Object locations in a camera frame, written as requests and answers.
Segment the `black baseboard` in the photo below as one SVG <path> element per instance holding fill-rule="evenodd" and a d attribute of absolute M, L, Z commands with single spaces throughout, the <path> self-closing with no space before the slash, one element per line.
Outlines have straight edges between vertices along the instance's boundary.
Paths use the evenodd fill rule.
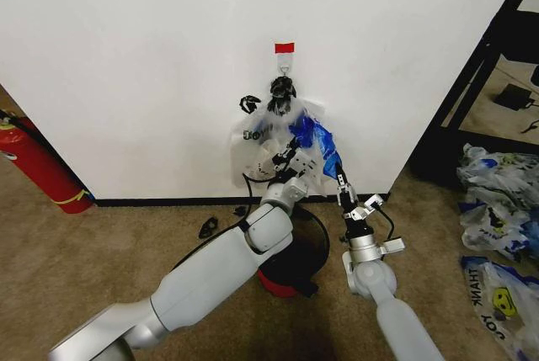
<path fill-rule="evenodd" d="M 389 193 L 380 194 L 387 201 Z M 372 194 L 359 194 L 360 201 L 365 201 Z M 300 203 L 334 203 L 337 201 L 336 195 L 323 197 L 312 195 L 302 199 Z M 206 197 L 189 199 L 96 199 L 95 204 L 99 207 L 171 207 L 180 205 L 246 205 L 258 204 L 260 197 Z"/>

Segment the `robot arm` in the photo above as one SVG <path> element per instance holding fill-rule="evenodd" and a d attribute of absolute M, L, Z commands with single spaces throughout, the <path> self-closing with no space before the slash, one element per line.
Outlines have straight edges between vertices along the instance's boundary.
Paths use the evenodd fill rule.
<path fill-rule="evenodd" d="M 289 148 L 287 160 L 276 165 L 275 183 L 250 216 L 181 262 L 149 298 L 112 305 L 87 321 L 51 350 L 49 360 L 132 360 L 132 348 L 155 346 L 173 330 L 197 323 L 290 245 L 289 215 L 307 195 L 298 177 L 308 162 L 290 165 L 302 152 Z"/>
<path fill-rule="evenodd" d="M 343 255 L 343 264 L 350 291 L 376 302 L 378 325 L 399 361 L 443 360 L 412 308 L 393 296 L 397 279 L 380 259 L 386 254 L 404 250 L 403 240 L 392 239 L 378 246 L 374 231 L 365 221 L 383 204 L 382 198 L 375 194 L 364 203 L 364 207 L 359 205 L 354 189 L 339 164 L 336 170 L 339 205 L 344 210 L 349 245 L 349 250 Z"/>

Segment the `black clip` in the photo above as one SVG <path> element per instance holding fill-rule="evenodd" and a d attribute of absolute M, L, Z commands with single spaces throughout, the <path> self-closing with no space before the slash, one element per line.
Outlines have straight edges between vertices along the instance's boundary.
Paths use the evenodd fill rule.
<path fill-rule="evenodd" d="M 218 220 L 215 216 L 212 216 L 207 220 L 200 228 L 199 239 L 206 239 L 213 234 L 213 231 L 217 229 Z"/>

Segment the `black cable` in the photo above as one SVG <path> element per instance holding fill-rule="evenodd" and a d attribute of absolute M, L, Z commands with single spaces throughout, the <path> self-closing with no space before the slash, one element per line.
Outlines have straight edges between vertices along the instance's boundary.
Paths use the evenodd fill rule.
<path fill-rule="evenodd" d="M 528 125 L 528 128 L 526 128 L 525 130 L 521 131 L 520 133 L 521 133 L 521 134 L 525 134 L 525 133 L 528 132 L 528 131 L 531 131 L 531 130 L 536 129 L 536 128 L 537 128 L 536 123 L 539 123 L 539 119 L 536 119 L 535 121 L 532 121 L 532 122 L 530 123 L 530 125 Z"/>
<path fill-rule="evenodd" d="M 223 233 L 225 232 L 228 232 L 230 231 L 231 229 L 239 226 L 242 222 L 244 222 L 247 217 L 249 216 L 249 214 L 251 213 L 251 208 L 253 206 L 253 189 L 251 188 L 251 183 L 250 182 L 253 182 L 253 183 L 266 183 L 266 181 L 264 180 L 256 180 L 254 178 L 250 178 L 249 176 L 247 176 L 245 173 L 242 173 L 242 176 L 243 176 L 243 179 L 245 180 L 245 183 L 247 184 L 247 190 L 249 191 L 249 204 L 248 204 L 248 208 L 247 208 L 247 211 L 245 212 L 245 215 L 243 216 L 243 218 L 241 220 L 239 220 L 238 222 L 236 222 L 234 225 L 232 226 L 229 226 L 228 228 L 226 229 L 223 229 L 222 231 L 216 233 L 215 235 L 213 235 L 212 237 L 206 239 L 205 241 L 203 241 L 199 246 L 195 247 L 193 250 L 191 250 L 189 253 L 187 253 L 184 257 L 182 257 L 177 263 L 176 265 L 174 265 L 174 267 L 172 267 L 172 270 L 174 270 L 175 268 L 177 268 L 180 264 L 182 264 L 183 262 L 185 262 L 185 260 L 187 260 L 189 257 L 193 256 L 195 253 L 197 253 L 202 247 L 204 247 L 205 245 L 207 245 L 208 243 L 212 242 L 214 239 L 216 239 L 217 237 L 219 237 L 220 235 L 222 235 Z"/>
<path fill-rule="evenodd" d="M 388 214 L 386 214 L 384 212 L 384 210 L 382 208 L 380 208 L 380 205 L 378 205 L 377 203 L 373 203 L 372 204 L 372 208 L 374 208 L 375 210 L 377 210 L 380 214 L 382 214 L 382 216 L 384 218 L 386 218 L 387 222 L 389 222 L 389 225 L 391 226 L 389 228 L 389 232 L 387 233 L 387 238 L 386 238 L 386 242 L 391 240 L 392 236 L 393 236 L 393 232 L 395 231 L 395 224 L 393 223 L 393 220 L 390 218 L 390 216 Z M 384 254 L 382 257 L 380 257 L 380 260 L 383 260 L 384 257 L 386 255 Z"/>
<path fill-rule="evenodd" d="M 387 222 L 389 222 L 389 225 L 391 225 L 391 228 L 389 228 L 389 233 L 387 233 L 386 241 L 391 240 L 393 236 L 393 232 L 395 231 L 395 224 L 393 223 L 393 220 L 387 215 L 381 208 L 378 209 L 378 212 L 382 214 L 384 218 L 386 218 Z"/>
<path fill-rule="evenodd" d="M 320 230 L 323 233 L 324 241 L 326 242 L 326 247 L 325 247 L 325 253 L 324 253 L 322 261 L 320 262 L 320 264 L 316 266 L 316 270 L 319 270 L 320 268 L 323 267 L 323 265 L 328 261 L 328 258 L 329 258 L 330 241 L 329 241 L 328 228 L 326 228 L 323 222 L 316 215 L 314 215 L 311 211 L 306 210 L 305 208 L 301 207 L 299 204 L 297 204 L 296 207 L 294 207 L 294 210 L 297 210 L 298 213 L 302 212 L 303 214 L 306 214 L 310 219 L 315 220 L 318 226 L 320 226 Z"/>

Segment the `fire extinguisher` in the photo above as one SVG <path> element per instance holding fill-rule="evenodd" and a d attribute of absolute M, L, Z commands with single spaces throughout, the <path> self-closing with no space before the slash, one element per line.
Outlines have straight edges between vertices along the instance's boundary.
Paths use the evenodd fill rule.
<path fill-rule="evenodd" d="M 28 118 L 14 118 L 0 110 L 0 153 L 68 214 L 83 212 L 93 204 Z"/>

